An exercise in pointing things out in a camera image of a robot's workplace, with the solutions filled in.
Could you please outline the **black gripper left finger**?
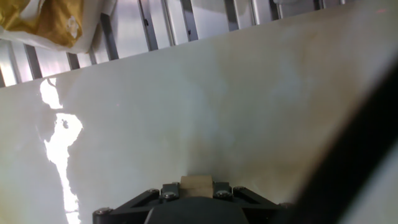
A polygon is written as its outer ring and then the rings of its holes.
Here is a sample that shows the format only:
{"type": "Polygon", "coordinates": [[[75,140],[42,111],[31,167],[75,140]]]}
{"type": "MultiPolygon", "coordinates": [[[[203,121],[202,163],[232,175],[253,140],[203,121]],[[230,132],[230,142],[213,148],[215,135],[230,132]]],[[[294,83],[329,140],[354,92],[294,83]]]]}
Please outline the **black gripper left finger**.
{"type": "Polygon", "coordinates": [[[99,208],[92,213],[93,224],[145,223],[149,212],[167,202],[180,198],[180,183],[164,184],[159,189],[149,189],[117,208],[99,208]]]}

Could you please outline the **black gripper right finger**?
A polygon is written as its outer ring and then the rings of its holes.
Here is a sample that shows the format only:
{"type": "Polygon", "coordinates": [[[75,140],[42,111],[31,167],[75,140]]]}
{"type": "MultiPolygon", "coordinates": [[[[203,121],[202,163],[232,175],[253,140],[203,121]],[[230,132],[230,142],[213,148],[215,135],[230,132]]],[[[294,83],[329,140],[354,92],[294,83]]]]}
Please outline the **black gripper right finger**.
{"type": "Polygon", "coordinates": [[[240,207],[249,223],[270,223],[280,211],[293,207],[288,202],[271,202],[243,186],[231,187],[229,182],[213,182],[213,198],[240,207]]]}

